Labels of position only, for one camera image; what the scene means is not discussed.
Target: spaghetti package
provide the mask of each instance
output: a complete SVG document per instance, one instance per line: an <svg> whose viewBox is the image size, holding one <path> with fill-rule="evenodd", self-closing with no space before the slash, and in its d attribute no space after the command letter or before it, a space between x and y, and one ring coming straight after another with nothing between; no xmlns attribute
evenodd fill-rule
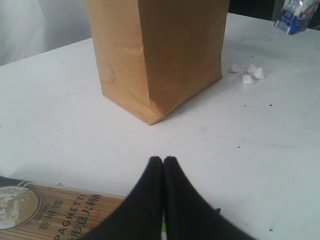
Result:
<svg viewBox="0 0 320 240"><path fill-rule="evenodd" d="M118 196L0 176L0 240L75 240L122 201Z"/></svg>
<svg viewBox="0 0 320 240"><path fill-rule="evenodd" d="M285 0L274 25L289 35L303 32L315 15L320 0Z"/></svg>

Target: white wall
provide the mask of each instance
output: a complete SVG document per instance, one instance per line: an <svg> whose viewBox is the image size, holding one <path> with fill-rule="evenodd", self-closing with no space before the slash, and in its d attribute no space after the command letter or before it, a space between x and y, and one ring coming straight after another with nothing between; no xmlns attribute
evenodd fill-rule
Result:
<svg viewBox="0 0 320 240"><path fill-rule="evenodd" d="M84 0L0 0L0 66L90 37Z"/></svg>

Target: white tabletop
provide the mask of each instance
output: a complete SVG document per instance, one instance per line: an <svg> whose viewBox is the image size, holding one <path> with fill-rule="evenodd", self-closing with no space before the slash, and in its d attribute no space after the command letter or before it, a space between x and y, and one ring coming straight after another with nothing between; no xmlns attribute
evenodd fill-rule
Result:
<svg viewBox="0 0 320 240"><path fill-rule="evenodd" d="M318 240L320 32L230 14L222 59L221 81L154 126L102 96L91 39L0 67L2 174L126 196L172 155L254 237ZM233 63L266 79L243 85Z"/></svg>

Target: small white stone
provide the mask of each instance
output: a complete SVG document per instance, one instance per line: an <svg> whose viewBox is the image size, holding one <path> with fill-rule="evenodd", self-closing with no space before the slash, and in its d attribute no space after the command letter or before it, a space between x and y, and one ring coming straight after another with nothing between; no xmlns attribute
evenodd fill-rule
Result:
<svg viewBox="0 0 320 240"><path fill-rule="evenodd" d="M239 65L235 64L235 65L232 65L229 70L228 70L229 73L232 73L232 74L236 74L238 72L240 72L240 67Z"/></svg>
<svg viewBox="0 0 320 240"><path fill-rule="evenodd" d="M264 71L262 70L262 68L259 67L257 70L255 70L254 73L252 74L252 77L257 80L264 79L265 75L264 75Z"/></svg>
<svg viewBox="0 0 320 240"><path fill-rule="evenodd" d="M253 64L250 64L248 66L248 68L246 69L246 72L248 74L253 74L256 70L257 70L257 67L255 65L253 65Z"/></svg>
<svg viewBox="0 0 320 240"><path fill-rule="evenodd" d="M255 83L255 81L252 79L250 75L244 75L242 77L242 83L245 85L252 85Z"/></svg>

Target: brown paper bag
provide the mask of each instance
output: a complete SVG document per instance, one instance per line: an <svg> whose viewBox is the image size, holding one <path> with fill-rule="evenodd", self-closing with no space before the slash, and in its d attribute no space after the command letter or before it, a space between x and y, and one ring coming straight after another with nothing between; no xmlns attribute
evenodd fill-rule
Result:
<svg viewBox="0 0 320 240"><path fill-rule="evenodd" d="M86 0L103 94L152 125L222 78L228 0Z"/></svg>

